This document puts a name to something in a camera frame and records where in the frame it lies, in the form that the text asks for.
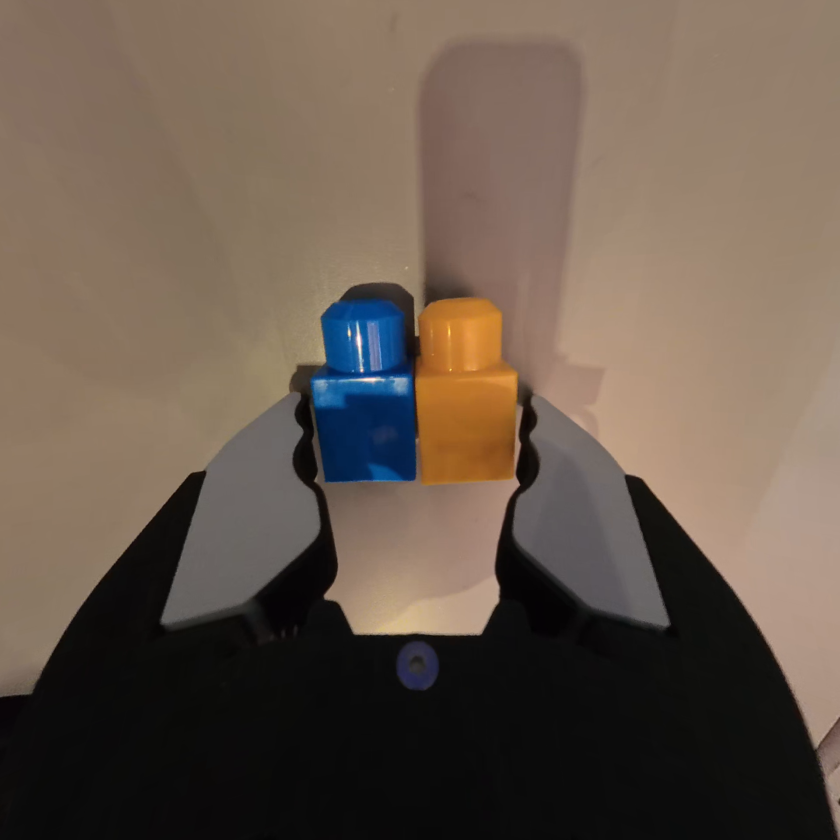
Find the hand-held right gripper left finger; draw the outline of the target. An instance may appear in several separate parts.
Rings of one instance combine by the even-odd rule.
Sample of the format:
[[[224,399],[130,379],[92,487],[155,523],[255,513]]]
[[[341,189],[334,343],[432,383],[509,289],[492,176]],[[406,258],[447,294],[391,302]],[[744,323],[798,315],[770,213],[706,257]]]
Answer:
[[[259,638],[305,632],[338,573],[314,427],[288,394],[207,465],[161,615],[182,632],[238,620]]]

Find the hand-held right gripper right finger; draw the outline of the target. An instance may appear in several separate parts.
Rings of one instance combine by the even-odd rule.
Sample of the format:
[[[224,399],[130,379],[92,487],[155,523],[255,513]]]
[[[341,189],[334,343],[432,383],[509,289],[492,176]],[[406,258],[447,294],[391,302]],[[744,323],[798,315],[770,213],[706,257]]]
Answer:
[[[500,598],[544,637],[606,620],[662,633],[670,619],[627,484],[594,436],[532,394],[519,429],[518,488],[497,546]]]

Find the blue toy block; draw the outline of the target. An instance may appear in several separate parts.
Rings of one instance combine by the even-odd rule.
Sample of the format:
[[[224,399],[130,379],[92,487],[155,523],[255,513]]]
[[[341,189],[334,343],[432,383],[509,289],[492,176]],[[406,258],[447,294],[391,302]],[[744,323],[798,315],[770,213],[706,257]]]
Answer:
[[[323,478],[331,483],[417,477],[414,362],[402,309],[342,299],[321,316],[325,363],[310,379]]]

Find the yellow toy block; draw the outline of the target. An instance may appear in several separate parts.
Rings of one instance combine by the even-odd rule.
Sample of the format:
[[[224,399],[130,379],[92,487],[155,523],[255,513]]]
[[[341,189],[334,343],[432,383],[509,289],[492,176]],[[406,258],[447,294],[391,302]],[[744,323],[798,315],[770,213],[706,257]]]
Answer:
[[[442,299],[418,317],[417,442],[427,486],[508,480],[515,467],[518,373],[502,357],[501,311]]]

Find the grey desk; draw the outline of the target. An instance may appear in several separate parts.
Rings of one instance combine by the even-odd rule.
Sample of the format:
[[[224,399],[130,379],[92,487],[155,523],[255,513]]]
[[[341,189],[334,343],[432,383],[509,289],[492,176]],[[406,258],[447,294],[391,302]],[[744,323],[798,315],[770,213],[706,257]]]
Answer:
[[[503,312],[838,717],[838,2],[2,2],[2,693],[382,284]]]

